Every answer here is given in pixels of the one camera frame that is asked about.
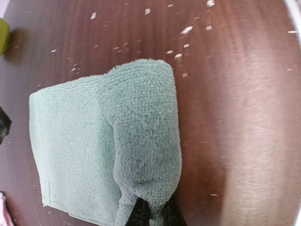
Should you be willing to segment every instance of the towel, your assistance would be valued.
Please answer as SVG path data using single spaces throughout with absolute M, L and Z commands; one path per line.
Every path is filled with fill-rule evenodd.
M 173 71 L 138 60 L 30 96 L 30 138 L 42 201 L 101 226 L 124 226 L 138 197 L 150 225 L 181 175 Z

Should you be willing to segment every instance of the red and white object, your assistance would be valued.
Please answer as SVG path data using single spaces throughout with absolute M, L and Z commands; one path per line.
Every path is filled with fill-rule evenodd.
M 0 192 L 0 226 L 14 226 L 14 221 L 6 207 L 6 197 Z

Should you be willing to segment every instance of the wood grain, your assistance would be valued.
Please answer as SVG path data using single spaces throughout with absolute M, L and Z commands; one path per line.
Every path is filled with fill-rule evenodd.
M 281 0 L 215 0 L 210 8 L 206 0 L 12 0 L 5 19 L 14 32 L 0 59 L 0 105 L 13 124 L 0 146 L 0 190 L 17 225 L 91 225 L 42 207 L 29 95 L 139 58 L 174 68 L 183 155 L 177 200 L 188 225 L 293 225 L 301 53 Z M 193 30 L 181 35 L 187 26 Z

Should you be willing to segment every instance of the wooden table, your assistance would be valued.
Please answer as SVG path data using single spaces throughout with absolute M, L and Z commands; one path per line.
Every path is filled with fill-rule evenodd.
M 282 0 L 211 7 L 206 0 L 12 0 L 5 19 L 14 33 L 0 60 L 0 105 L 13 124 L 0 146 L 0 190 L 17 225 L 91 225 L 42 207 L 29 95 L 139 58 L 174 68 L 183 155 L 177 200 L 188 225 L 294 223 L 301 52 Z

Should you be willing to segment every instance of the washcloth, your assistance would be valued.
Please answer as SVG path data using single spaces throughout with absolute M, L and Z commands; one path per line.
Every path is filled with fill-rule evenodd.
M 163 225 L 182 159 L 172 68 L 138 60 L 30 96 L 30 137 L 48 205 L 124 226 L 138 197 Z

